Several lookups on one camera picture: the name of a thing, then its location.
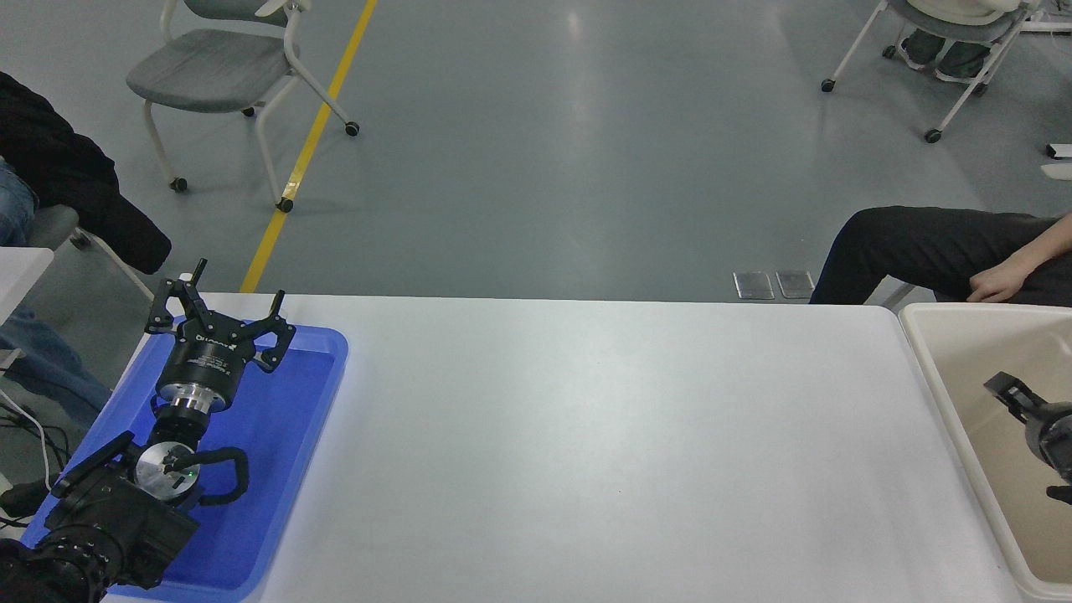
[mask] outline robot arm in bin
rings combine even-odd
[[[230,407],[245,365],[265,372],[282,362],[295,327],[279,315],[282,291],[268,317],[252,323],[210,310],[197,294],[203,259],[189,281],[165,279],[146,325],[169,333],[175,347],[157,381],[166,403],[144,445],[124,431],[90,455],[53,487],[59,499],[45,519],[50,530],[33,548],[0,540],[0,603],[96,603],[116,584],[152,588],[198,524],[197,504],[227,504],[249,484],[249,462],[237,447],[198,451],[211,413]],[[174,326],[166,304],[176,297],[185,321]],[[272,333],[276,344],[257,351],[254,340]],[[206,495],[200,468],[230,460],[236,487]]]
[[[984,387],[1024,424],[1031,453],[1072,484],[1072,402],[1049,403],[1006,372],[992,377]],[[1072,504],[1072,486],[1049,486],[1046,496]]]

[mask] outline white cable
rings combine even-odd
[[[1061,6],[1060,2],[1058,2],[1056,15],[1063,15],[1064,13],[1066,13],[1064,9]],[[1056,21],[1056,19],[1054,19],[1055,13],[1051,13],[1049,11],[1046,10],[1036,13],[1033,16],[1040,17],[1036,19],[1034,23]],[[1049,31],[1049,44],[1053,45],[1055,52],[1060,53],[1067,57],[1072,57],[1072,53],[1057,45],[1057,33],[1054,31]]]
[[[21,414],[26,418],[29,418],[30,423],[34,424],[38,427],[38,432],[41,433],[41,456],[42,458],[45,459],[45,489],[50,490],[53,486],[51,484],[48,483],[48,474],[51,472],[51,470],[48,466],[48,448],[45,447],[45,428],[42,427],[40,423],[38,423],[36,418],[30,416],[28,412],[26,412],[25,410],[23,410],[21,407],[16,405],[15,400],[11,399],[11,396],[9,396],[6,392],[0,389],[0,396],[3,396],[3,399],[5,402],[8,402],[8,406],[18,411],[18,414]]]

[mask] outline yellow floor line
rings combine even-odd
[[[369,26],[369,19],[372,18],[372,11],[375,8],[376,0],[368,0],[364,3],[361,17],[357,19],[354,33],[349,36],[349,43],[346,44],[346,49],[343,52],[339,67],[331,78],[331,85],[328,86],[328,95],[332,99],[339,98],[339,90],[342,89],[342,83],[346,79],[349,65],[354,62],[354,55],[357,54],[357,47],[361,44],[361,38],[364,36],[364,30]],[[306,177],[306,170],[309,167],[309,162],[313,159],[313,152],[316,150],[321,134],[324,132],[324,127],[327,124],[328,117],[330,116],[331,108],[328,107],[327,103],[321,104],[321,111],[316,114],[313,127],[309,130],[309,136],[306,137],[306,144],[301,147],[301,152],[298,153],[298,161],[295,163],[294,171],[291,172],[291,177],[283,189],[283,196],[286,198],[294,201],[297,196],[298,187],[301,186],[301,180]],[[271,258],[271,252],[276,248],[279,234],[283,231],[283,223],[286,222],[286,217],[287,214],[278,209],[272,214],[271,220],[268,222],[268,227],[265,229],[265,234],[260,238],[260,245],[257,247],[257,251],[253,255],[253,261],[245,271],[245,278],[242,279],[242,285],[238,290],[240,293],[253,293],[256,291],[257,283],[260,282],[260,277],[268,265],[268,259]]]

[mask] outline person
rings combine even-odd
[[[962,302],[1072,307],[1072,215],[876,207],[834,239],[810,304],[863,304],[887,276]]]
[[[957,25],[982,26],[994,23],[1001,15],[1015,11],[1018,0],[907,0],[920,12]],[[946,39],[917,29],[895,46],[905,63],[923,71],[938,58]],[[935,69],[935,77],[943,82],[967,84],[986,62],[991,49],[983,44],[954,42]]]
[[[26,245],[36,207],[36,195],[0,157],[0,246]],[[108,400],[110,391],[83,367],[78,354],[24,305],[0,324],[0,350],[23,352],[4,377],[56,400],[78,425],[91,424]]]
[[[39,207],[65,205],[133,268],[155,273],[172,241],[119,191],[113,162],[74,131],[44,97],[0,72],[0,245],[25,246]],[[89,425],[110,392],[78,354],[33,312],[19,306],[0,325],[0,350],[20,349],[5,377],[60,403]]]
[[[40,198],[66,205],[78,226],[126,265],[155,273],[172,241],[119,191],[115,162],[74,131],[44,97],[0,71],[0,156]]]

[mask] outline concrete floor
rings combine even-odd
[[[204,256],[200,289],[237,291],[272,194],[252,121],[237,114],[158,109],[190,190],[164,186],[140,99],[124,84],[160,44],[159,5],[0,6],[0,69],[92,137],[116,161],[125,196],[172,238],[146,282]],[[362,9],[322,1],[303,18],[302,59],[325,85]],[[1064,212],[1072,185],[1039,165],[1045,143],[1072,142],[1072,38],[1022,38],[986,95],[927,145],[922,133],[962,87],[880,57],[899,26],[892,13],[836,90],[819,91],[873,9],[381,0],[339,97],[361,133],[329,122],[256,290],[738,302],[735,270],[818,277],[858,209]],[[177,15],[176,31],[197,25],[181,6]],[[299,89],[268,122],[282,177],[318,105]],[[62,276],[87,274],[70,265],[90,261],[113,286]],[[35,309],[111,385],[139,337],[144,315],[132,308],[143,302],[103,259],[64,253],[57,263],[68,266],[53,268],[60,276],[34,293]],[[21,456],[0,459],[13,482],[39,471],[13,460]]]

